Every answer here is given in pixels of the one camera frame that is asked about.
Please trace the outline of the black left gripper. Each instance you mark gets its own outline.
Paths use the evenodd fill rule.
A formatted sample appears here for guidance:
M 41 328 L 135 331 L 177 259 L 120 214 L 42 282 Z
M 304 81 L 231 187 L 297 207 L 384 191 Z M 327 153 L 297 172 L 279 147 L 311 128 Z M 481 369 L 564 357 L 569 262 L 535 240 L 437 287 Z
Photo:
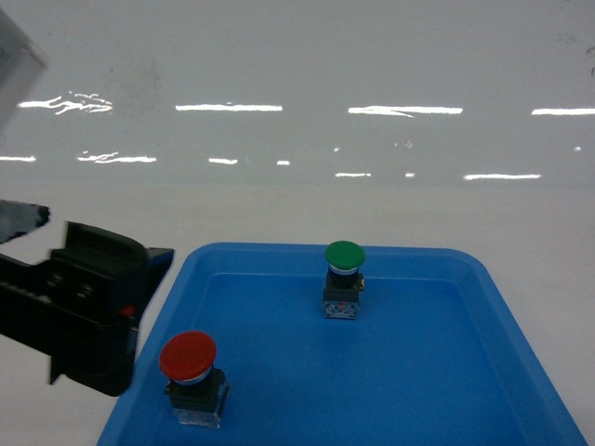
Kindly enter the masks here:
M 1 242 L 43 227 L 47 206 L 1 200 Z M 1 333 L 50 358 L 49 380 L 117 397 L 130 387 L 146 307 L 171 267 L 171 248 L 70 222 L 65 244 L 28 265 L 1 258 Z

